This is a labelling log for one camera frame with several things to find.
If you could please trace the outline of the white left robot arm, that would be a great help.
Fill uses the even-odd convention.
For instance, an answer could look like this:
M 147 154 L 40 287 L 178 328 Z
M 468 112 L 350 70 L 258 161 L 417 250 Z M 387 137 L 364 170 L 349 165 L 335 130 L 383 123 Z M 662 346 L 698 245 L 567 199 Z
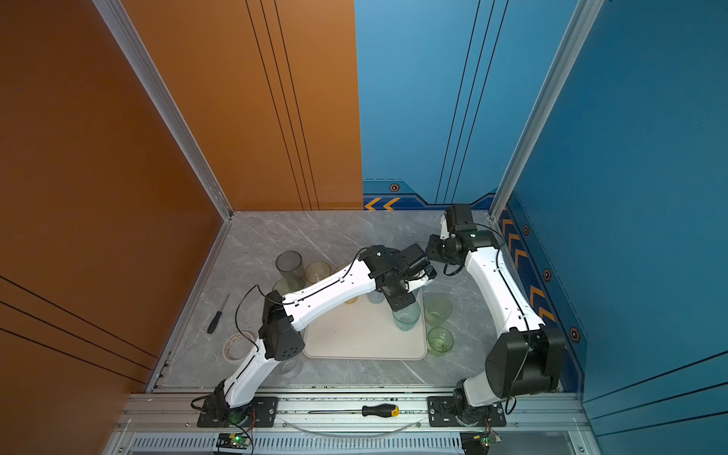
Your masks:
M 244 413 L 276 366 L 301 354 L 305 347 L 301 332 L 345 301 L 377 291 L 392 310 L 404 310 L 416 303 L 414 292 L 436 277 L 421 246 L 400 250 L 375 245 L 360 248 L 345 269 L 301 291 L 269 292 L 252 348 L 235 373 L 215 387 L 201 414 L 223 423 Z

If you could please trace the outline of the grey smoked glass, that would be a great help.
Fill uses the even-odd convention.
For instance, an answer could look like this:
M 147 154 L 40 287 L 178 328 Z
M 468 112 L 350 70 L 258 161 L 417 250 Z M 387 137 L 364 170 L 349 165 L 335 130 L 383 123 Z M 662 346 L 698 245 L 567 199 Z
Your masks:
M 304 278 L 303 256 L 296 250 L 286 250 L 281 253 L 276 258 L 275 267 L 283 278 L 296 280 Z

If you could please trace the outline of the light blue glass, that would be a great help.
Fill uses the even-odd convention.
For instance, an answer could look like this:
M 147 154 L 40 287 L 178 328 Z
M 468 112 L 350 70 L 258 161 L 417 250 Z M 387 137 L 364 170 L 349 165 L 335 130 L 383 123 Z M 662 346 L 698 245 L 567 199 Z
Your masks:
M 367 298 L 370 303 L 374 303 L 374 304 L 384 303 L 384 301 L 385 301 L 385 295 L 381 291 L 378 291 L 378 290 L 368 293 Z

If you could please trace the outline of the yellow ribbed glass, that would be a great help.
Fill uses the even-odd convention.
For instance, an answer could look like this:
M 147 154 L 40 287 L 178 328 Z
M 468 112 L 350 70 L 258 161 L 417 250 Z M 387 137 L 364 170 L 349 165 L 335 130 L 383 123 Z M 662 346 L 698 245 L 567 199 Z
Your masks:
M 307 265 L 304 270 L 304 278 L 310 286 L 316 284 L 332 275 L 332 267 L 326 261 L 314 261 Z

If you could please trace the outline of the teal glass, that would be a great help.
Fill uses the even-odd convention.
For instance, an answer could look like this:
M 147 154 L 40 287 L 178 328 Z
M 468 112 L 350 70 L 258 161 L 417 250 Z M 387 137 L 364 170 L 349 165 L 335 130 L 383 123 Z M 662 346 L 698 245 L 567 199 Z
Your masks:
M 406 308 L 392 312 L 395 326 L 402 332 L 413 330 L 420 320 L 421 307 L 419 303 L 412 303 Z

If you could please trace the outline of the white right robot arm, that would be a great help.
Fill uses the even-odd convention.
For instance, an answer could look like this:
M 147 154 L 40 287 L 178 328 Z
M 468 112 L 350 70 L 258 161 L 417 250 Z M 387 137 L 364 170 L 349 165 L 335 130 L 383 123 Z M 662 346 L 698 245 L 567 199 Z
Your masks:
M 483 294 L 499 337 L 485 370 L 458 383 L 453 397 L 457 418 L 475 425 L 499 403 L 522 395 L 554 392 L 566 356 L 566 337 L 548 327 L 524 297 L 508 267 L 500 233 L 476 223 L 468 205 L 448 207 L 441 232 L 430 236 L 427 254 L 445 267 L 468 273 Z

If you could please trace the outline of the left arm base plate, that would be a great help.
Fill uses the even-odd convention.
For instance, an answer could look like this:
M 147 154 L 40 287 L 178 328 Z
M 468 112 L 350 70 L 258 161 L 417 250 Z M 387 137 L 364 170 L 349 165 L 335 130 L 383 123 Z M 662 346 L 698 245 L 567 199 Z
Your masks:
M 278 411 L 277 397 L 256 396 L 251 403 L 243 407 L 227 409 L 218 405 L 211 395 L 203 395 L 191 402 L 197 412 L 199 428 L 272 428 Z

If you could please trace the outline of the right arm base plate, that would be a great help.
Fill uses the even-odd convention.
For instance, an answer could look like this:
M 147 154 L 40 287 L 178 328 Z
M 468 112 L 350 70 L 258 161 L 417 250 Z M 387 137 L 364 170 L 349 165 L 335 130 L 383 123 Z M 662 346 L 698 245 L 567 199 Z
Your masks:
M 432 428 L 445 427 L 490 427 L 504 428 L 507 425 L 501 404 L 472 408 L 460 397 L 430 396 L 427 399 L 428 422 Z

